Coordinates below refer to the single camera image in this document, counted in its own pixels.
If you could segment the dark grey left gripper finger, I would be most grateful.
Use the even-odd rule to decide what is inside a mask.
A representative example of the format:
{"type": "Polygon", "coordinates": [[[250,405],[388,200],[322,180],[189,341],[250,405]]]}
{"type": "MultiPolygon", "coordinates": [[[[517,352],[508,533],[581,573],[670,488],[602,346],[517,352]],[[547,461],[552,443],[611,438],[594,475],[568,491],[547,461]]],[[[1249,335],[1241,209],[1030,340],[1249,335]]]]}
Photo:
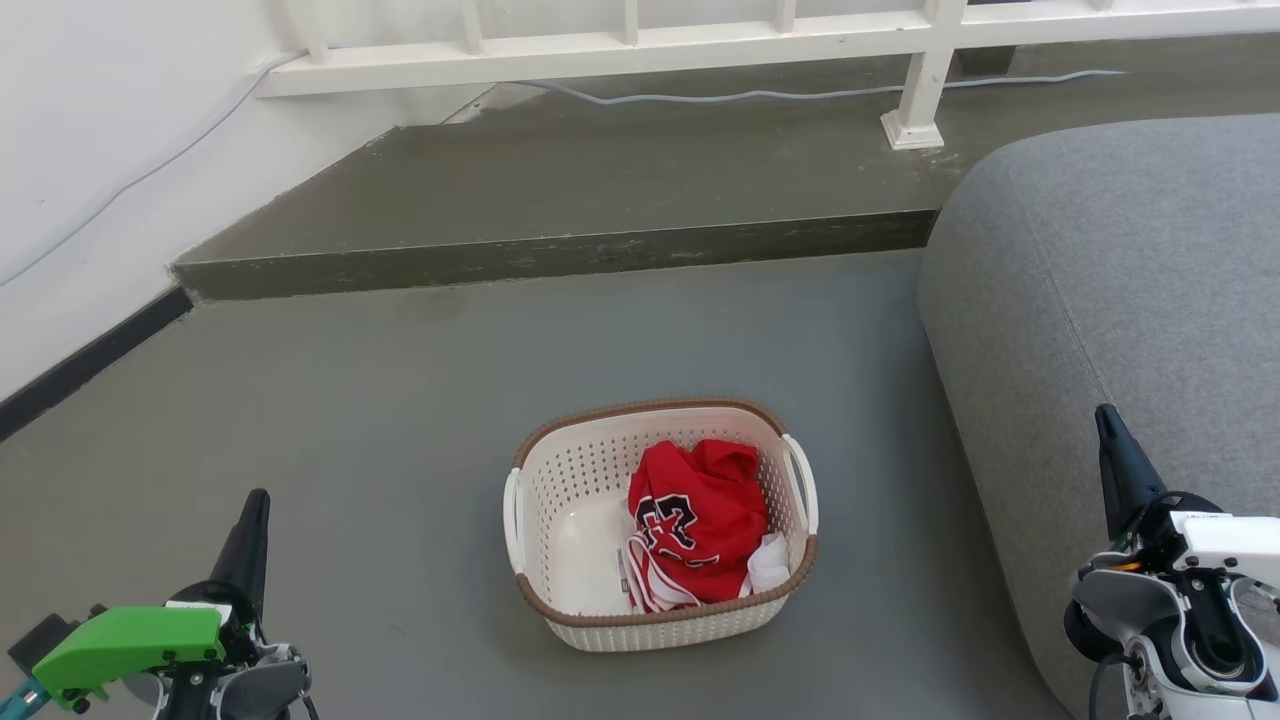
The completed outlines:
{"type": "Polygon", "coordinates": [[[262,619],[270,507],[271,497],[265,489],[250,492],[207,579],[211,597],[230,603],[246,623],[262,619]]]}

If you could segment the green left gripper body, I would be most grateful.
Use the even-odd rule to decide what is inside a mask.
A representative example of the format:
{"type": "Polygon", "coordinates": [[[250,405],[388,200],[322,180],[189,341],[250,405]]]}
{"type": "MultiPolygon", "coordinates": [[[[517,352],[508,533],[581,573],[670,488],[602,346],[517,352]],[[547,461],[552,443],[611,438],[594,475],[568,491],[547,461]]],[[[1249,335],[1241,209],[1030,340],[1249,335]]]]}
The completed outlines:
{"type": "Polygon", "coordinates": [[[32,710],[86,714],[106,687],[133,682],[154,719],[288,719],[314,711],[312,673],[289,643],[271,644],[209,580],[159,606],[93,607],[69,623],[52,614],[32,630],[32,710]]]}

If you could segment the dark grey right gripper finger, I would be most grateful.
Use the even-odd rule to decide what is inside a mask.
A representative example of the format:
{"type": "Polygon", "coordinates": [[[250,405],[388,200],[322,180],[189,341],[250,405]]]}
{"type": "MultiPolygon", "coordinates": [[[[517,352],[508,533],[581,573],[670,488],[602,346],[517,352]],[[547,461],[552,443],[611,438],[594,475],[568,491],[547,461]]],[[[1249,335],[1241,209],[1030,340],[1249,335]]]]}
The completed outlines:
{"type": "Polygon", "coordinates": [[[1094,424],[1106,532],[1115,542],[1169,488],[1114,405],[1097,406],[1094,424]]]}

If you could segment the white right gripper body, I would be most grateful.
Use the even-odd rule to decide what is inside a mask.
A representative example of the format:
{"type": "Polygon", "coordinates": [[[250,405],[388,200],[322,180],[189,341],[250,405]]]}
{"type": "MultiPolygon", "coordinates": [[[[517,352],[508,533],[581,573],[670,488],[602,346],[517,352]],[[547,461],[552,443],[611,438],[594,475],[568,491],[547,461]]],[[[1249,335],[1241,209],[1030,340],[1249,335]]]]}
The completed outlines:
{"type": "Polygon", "coordinates": [[[1167,578],[1207,571],[1276,591],[1279,520],[1238,516],[1198,495],[1166,491],[1120,525],[1110,552],[1119,556],[1112,568],[1167,578]]]}

